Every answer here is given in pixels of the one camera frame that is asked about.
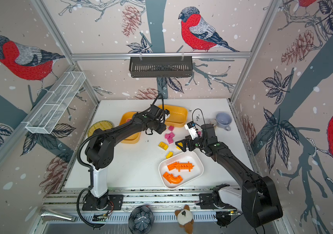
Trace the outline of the yellow lego arch brick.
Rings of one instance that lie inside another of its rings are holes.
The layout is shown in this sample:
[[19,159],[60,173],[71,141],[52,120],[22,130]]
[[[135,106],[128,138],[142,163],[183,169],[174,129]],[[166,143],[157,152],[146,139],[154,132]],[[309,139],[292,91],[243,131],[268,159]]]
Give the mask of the yellow lego arch brick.
[[160,142],[158,145],[160,148],[164,149],[165,151],[168,149],[168,145],[164,142]]

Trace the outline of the orange long studded lego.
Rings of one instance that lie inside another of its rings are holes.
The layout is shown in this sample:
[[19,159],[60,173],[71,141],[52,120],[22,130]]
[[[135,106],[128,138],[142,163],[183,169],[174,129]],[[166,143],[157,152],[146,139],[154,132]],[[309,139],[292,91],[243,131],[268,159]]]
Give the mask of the orange long studded lego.
[[187,163],[175,162],[167,166],[169,171],[176,169],[178,170],[178,172],[180,172],[181,170],[188,170],[190,172],[193,169],[193,167],[194,165],[190,162]]

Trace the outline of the orange curved lego piece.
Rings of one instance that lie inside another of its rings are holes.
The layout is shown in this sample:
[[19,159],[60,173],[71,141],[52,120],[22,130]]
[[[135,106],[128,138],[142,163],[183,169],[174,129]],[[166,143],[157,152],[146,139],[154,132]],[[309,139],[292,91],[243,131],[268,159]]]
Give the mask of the orange curved lego piece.
[[180,175],[174,176],[173,174],[169,174],[168,172],[165,172],[163,174],[163,178],[170,184],[180,184],[183,182],[183,178]]

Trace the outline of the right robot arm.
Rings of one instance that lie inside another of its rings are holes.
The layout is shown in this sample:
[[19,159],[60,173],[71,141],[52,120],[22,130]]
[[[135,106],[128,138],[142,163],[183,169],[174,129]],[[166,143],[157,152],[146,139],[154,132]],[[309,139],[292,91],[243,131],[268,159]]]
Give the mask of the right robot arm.
[[201,134],[198,134],[196,124],[192,121],[186,124],[185,128],[189,135],[177,141],[176,145],[183,152],[199,149],[224,167],[239,186],[234,188],[229,184],[221,184],[214,187],[208,198],[202,194],[198,204],[201,208],[224,209],[232,206],[244,215],[253,228],[283,217],[273,180],[268,176],[260,176],[244,165],[225,143],[218,141],[212,124],[203,124]]

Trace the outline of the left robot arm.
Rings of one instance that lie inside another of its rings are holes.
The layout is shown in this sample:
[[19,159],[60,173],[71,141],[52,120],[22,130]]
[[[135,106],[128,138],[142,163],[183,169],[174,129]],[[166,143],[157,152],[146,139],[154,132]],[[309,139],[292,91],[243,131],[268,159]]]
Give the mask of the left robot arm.
[[166,130],[165,121],[170,117],[169,110],[151,105],[143,112],[136,113],[120,126],[109,130],[97,129],[79,147],[77,161],[88,168],[90,185],[83,191],[87,194],[83,198],[82,210],[105,210],[109,205],[109,191],[107,186],[108,166],[114,159],[115,146],[126,138],[150,130],[162,134]]

